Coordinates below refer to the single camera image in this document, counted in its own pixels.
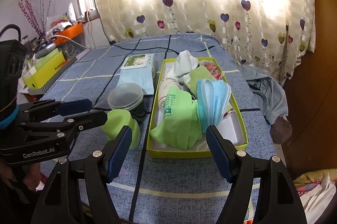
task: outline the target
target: bed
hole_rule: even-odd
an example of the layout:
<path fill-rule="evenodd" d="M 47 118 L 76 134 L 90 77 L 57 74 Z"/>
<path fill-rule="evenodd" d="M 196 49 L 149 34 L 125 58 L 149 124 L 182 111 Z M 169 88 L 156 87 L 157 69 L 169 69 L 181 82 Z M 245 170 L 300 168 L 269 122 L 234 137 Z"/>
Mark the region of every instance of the bed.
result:
<path fill-rule="evenodd" d="M 275 154 L 265 119 L 259 111 L 237 64 L 213 36 L 202 34 L 172 34 L 132 39 L 115 46 L 90 50 L 78 60 L 44 95 L 63 101 L 90 99 L 94 108 L 108 109 L 107 96 L 116 87 L 119 66 L 125 56 L 154 53 L 157 71 L 165 58 L 176 58 L 177 53 L 189 50 L 195 57 L 216 59 L 231 86 L 243 117 L 251 156 L 269 159 Z M 144 97 L 151 111 L 153 96 Z M 140 126 L 139 146 L 129 151 L 120 175 L 108 185 L 116 210 L 123 219 L 136 223 L 215 223 L 230 190 L 213 158 L 162 159 L 151 158 L 144 148 L 150 114 Z M 57 116 L 49 121 L 61 121 Z M 101 128 L 82 132 L 74 145 L 70 160 L 86 158 L 107 142 Z M 41 164 L 48 176 L 57 160 Z M 259 179 L 254 180 L 246 220 L 251 220 L 256 208 Z M 80 194 L 88 203 L 84 181 Z"/>

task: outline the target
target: blue gripper pad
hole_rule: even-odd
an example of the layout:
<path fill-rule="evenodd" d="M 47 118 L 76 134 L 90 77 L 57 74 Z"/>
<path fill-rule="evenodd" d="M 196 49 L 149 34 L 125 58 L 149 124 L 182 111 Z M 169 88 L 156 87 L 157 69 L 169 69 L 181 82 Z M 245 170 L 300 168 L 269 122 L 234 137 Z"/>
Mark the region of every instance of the blue gripper pad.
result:
<path fill-rule="evenodd" d="M 108 175 L 107 175 L 108 182 L 112 182 L 114 178 L 118 177 L 123 162 L 125 160 L 126 154 L 129 151 L 131 141 L 132 141 L 132 130 L 130 127 L 128 127 L 124 135 L 122 136 L 121 140 L 119 141 L 114 153 L 112 154 L 111 159 L 109 160 Z"/>
<path fill-rule="evenodd" d="M 60 106 L 56 110 L 56 114 L 61 116 L 69 116 L 77 113 L 90 111 L 91 108 L 92 102 L 90 99 L 64 102 L 60 104 Z"/>
<path fill-rule="evenodd" d="M 206 129 L 206 141 L 207 145 L 212 153 L 216 166 L 220 172 L 220 175 L 227 180 L 227 182 L 231 183 L 233 179 L 233 175 L 230 170 L 230 161 L 219 143 L 218 139 L 215 136 L 215 133 L 212 132 L 210 127 Z"/>

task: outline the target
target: green cloth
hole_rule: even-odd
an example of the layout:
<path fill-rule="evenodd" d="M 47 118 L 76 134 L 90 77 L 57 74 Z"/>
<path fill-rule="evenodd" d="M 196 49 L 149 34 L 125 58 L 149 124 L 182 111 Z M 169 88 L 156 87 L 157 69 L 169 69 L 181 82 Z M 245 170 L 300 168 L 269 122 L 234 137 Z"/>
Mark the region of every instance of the green cloth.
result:
<path fill-rule="evenodd" d="M 199 66 L 198 68 L 192 70 L 186 76 L 183 76 L 184 83 L 191 91 L 191 93 L 197 97 L 197 81 L 201 79 L 209 79 L 211 81 L 215 80 L 215 78 L 211 75 L 211 73 L 207 70 L 207 68 L 203 65 Z"/>
<path fill-rule="evenodd" d="M 158 142 L 182 149 L 190 149 L 202 137 L 197 115 L 198 101 L 191 94 L 171 87 L 165 100 L 163 121 L 149 134 Z"/>

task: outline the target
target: yellow box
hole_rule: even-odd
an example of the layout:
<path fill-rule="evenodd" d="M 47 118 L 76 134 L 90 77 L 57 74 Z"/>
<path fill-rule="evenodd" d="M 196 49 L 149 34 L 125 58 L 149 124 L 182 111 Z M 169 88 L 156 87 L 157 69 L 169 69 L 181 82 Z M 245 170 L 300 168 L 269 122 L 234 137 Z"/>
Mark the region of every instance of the yellow box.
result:
<path fill-rule="evenodd" d="M 65 59 L 63 53 L 60 52 L 35 74 L 25 79 L 27 86 L 32 89 L 41 88 L 64 64 Z"/>
<path fill-rule="evenodd" d="M 206 60 L 206 61 L 213 62 L 218 67 L 218 70 L 221 72 L 221 68 L 219 67 L 218 63 L 216 62 L 216 60 L 214 58 L 208 57 L 208 58 L 197 58 L 197 59 L 199 61 Z M 165 73 L 166 64 L 169 63 L 169 62 L 175 62 L 175 61 L 176 61 L 175 58 L 165 59 L 163 61 L 162 66 L 161 66 L 161 70 L 160 70 L 158 82 L 162 80 L 162 77 Z M 222 80 L 227 83 L 227 80 L 224 76 L 223 76 Z M 159 93 L 158 89 L 159 89 L 159 84 L 157 85 L 156 95 L 155 95 L 154 100 L 153 100 L 153 107 L 152 107 L 152 111 L 151 111 L 151 120 L 150 120 L 149 130 L 152 130 L 153 128 L 155 128 L 155 124 L 156 124 L 156 112 L 157 112 L 157 108 L 158 108 L 158 93 Z M 240 126 L 240 130 L 242 132 L 242 137 L 243 137 L 243 140 L 244 140 L 244 144 L 236 146 L 236 148 L 238 150 L 243 150 L 243 149 L 246 148 L 246 146 L 248 144 L 247 131 L 246 131 L 245 124 L 243 122 L 238 104 L 237 104 L 237 102 L 234 98 L 233 93 L 230 95 L 230 103 L 235 110 L 235 115 L 237 117 L 237 120 L 238 120 L 238 123 L 239 123 L 239 126 Z M 152 141 L 152 138 L 151 138 L 150 134 L 148 134 L 148 139 L 147 139 L 147 143 L 146 143 L 146 150 L 148 151 L 149 155 L 152 158 L 207 158 L 207 157 L 212 156 L 210 151 L 196 152 L 196 151 L 154 150 L 154 149 L 151 148 L 151 141 Z"/>

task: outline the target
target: lime green fabric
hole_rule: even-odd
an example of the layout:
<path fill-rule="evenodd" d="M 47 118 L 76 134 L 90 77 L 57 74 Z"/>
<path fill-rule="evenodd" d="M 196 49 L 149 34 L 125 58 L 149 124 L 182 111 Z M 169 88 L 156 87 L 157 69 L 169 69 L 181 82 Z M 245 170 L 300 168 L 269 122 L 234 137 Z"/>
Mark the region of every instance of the lime green fabric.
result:
<path fill-rule="evenodd" d="M 199 66 L 198 68 L 192 70 L 189 74 L 190 81 L 185 83 L 191 93 L 197 97 L 197 81 L 201 79 L 209 79 L 211 81 L 215 80 L 215 78 L 211 75 L 211 73 L 207 70 L 205 66 Z"/>
<path fill-rule="evenodd" d="M 130 149 L 137 147 L 139 143 L 139 125 L 136 120 L 131 117 L 129 111 L 124 109 L 115 109 L 107 113 L 107 122 L 101 127 L 107 135 L 107 140 L 113 140 L 118 135 L 124 125 L 132 130 L 132 142 Z"/>
<path fill-rule="evenodd" d="M 165 100 L 164 118 L 149 134 L 161 143 L 187 150 L 202 137 L 197 116 L 198 101 L 191 94 L 171 87 Z"/>

